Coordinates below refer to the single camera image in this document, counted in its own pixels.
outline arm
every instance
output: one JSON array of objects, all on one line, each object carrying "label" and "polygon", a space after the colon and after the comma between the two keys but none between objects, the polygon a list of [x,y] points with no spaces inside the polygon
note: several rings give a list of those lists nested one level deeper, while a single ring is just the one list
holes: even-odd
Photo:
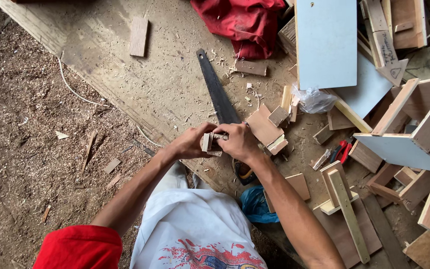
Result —
[{"label": "arm", "polygon": [[278,172],[268,156],[258,148],[247,125],[220,125],[214,133],[229,133],[218,141],[233,158],[253,169],[275,208],[281,226],[309,268],[344,268],[343,260],[318,219],[295,189]]},{"label": "arm", "polygon": [[202,152],[200,139],[204,133],[215,128],[216,125],[211,123],[189,128],[172,143],[159,150],[152,160],[105,205],[90,225],[112,228],[122,237],[139,217],[153,189],[176,160],[211,157]]}]

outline plastic bag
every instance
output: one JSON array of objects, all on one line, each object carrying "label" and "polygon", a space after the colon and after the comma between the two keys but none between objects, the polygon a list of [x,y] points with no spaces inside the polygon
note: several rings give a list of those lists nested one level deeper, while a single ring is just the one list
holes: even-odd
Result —
[{"label": "plastic bag", "polygon": [[298,107],[303,112],[310,114],[330,111],[337,100],[336,96],[326,94],[320,91],[318,88],[298,90],[296,83],[291,85],[291,93],[300,99],[300,105]]},{"label": "plastic bag", "polygon": [[246,189],[240,197],[242,211],[250,222],[279,222],[277,214],[270,213],[263,190],[263,186],[261,185]]}]

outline hand saw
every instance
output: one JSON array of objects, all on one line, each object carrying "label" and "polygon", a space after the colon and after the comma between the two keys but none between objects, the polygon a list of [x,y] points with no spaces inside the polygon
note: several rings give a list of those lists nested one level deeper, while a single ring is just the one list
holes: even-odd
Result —
[{"label": "hand saw", "polygon": [[[213,69],[210,61],[205,54],[203,49],[197,50],[197,58],[200,62],[200,67],[202,68],[202,73],[205,78],[205,83],[207,84],[208,92],[210,98],[212,99],[212,104],[215,109],[215,115],[220,124],[240,124],[241,121],[236,115],[235,109],[232,107],[228,96],[223,90],[223,86],[218,80],[218,77]],[[251,168],[249,168],[243,162],[232,159],[232,166],[235,170],[235,175],[243,186],[251,183],[253,180],[257,179],[257,176]]]}]

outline graphic print on shirt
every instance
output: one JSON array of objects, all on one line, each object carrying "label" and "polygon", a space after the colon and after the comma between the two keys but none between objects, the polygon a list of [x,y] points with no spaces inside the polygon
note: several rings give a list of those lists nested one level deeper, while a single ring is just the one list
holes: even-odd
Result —
[{"label": "graphic print on shirt", "polygon": [[[171,269],[181,268],[185,265],[189,265],[190,269],[266,269],[263,260],[252,257],[247,251],[233,255],[233,251],[226,249],[224,252],[219,251],[216,248],[217,244],[202,247],[188,239],[185,241],[178,240],[177,244],[182,245],[180,247],[163,248],[162,250],[170,252],[171,256],[162,256],[159,260],[166,259],[167,262],[164,264],[173,264],[174,267]],[[233,248],[243,249],[245,247],[240,244],[232,244],[232,250]]]}]

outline hand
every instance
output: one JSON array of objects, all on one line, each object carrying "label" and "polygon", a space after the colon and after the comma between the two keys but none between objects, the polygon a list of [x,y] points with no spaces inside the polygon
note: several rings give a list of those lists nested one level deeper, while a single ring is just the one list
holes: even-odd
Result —
[{"label": "hand", "polygon": [[175,159],[210,158],[212,155],[202,151],[200,140],[204,133],[209,133],[215,128],[216,125],[211,123],[204,123],[196,128],[190,127],[166,146],[166,149],[174,154]]},{"label": "hand", "polygon": [[245,124],[222,124],[213,130],[214,133],[227,132],[228,140],[217,139],[218,145],[233,158],[248,165],[254,158],[263,156],[253,133]]}]

